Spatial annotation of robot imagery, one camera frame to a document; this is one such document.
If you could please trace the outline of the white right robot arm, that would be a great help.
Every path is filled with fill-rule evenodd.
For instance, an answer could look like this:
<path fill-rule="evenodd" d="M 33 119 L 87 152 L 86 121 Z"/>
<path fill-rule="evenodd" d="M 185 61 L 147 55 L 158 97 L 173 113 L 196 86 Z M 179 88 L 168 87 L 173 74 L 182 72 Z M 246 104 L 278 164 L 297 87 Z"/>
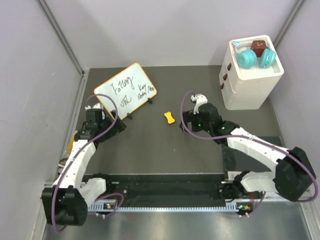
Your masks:
<path fill-rule="evenodd" d="M 236 175 L 227 186 L 239 198 L 252 192 L 273 192 L 291 202 L 303 202 L 303 194 L 313 185 L 314 194 L 306 201 L 314 200 L 319 194 L 316 174 L 306 152 L 294 147 L 288 149 L 271 144 L 249 133 L 238 124 L 224 120 L 211 103 L 197 104 L 194 109 L 180 111 L 180 128 L 194 137 L 204 131 L 207 140 L 239 151 L 268 168 L 265 172 L 244 170 Z"/>

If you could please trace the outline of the yellow bone-shaped eraser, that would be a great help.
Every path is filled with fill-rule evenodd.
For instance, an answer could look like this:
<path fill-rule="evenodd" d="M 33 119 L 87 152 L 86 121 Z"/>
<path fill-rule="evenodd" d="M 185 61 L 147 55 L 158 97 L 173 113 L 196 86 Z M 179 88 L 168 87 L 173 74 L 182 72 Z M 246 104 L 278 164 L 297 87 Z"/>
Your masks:
<path fill-rule="evenodd" d="M 163 115 L 166 118 L 168 124 L 173 124 L 176 122 L 175 118 L 173 117 L 170 111 L 165 112 Z"/>

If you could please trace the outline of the yellow framed whiteboard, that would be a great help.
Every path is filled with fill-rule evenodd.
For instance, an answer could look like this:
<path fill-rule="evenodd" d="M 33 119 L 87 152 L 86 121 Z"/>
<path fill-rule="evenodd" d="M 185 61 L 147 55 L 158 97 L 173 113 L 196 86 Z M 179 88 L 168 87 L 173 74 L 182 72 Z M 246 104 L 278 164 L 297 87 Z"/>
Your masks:
<path fill-rule="evenodd" d="M 117 115 L 124 119 L 157 94 L 139 63 L 134 63 L 93 91 L 104 108 L 111 112 L 117 107 Z"/>

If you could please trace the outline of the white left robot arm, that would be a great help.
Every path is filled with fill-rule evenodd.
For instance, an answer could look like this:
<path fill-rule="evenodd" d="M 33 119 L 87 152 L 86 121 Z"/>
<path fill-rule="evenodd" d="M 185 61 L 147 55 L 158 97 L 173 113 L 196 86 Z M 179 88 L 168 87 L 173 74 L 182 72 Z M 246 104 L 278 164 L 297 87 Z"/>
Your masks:
<path fill-rule="evenodd" d="M 55 231 L 59 226 L 82 226 L 88 216 L 88 207 L 101 196 L 109 198 L 114 191 L 103 177 L 83 178 L 87 166 L 99 144 L 124 131 L 126 125 L 113 110 L 102 108 L 86 110 L 85 121 L 75 133 L 70 155 L 60 175 L 41 194 L 46 221 Z"/>

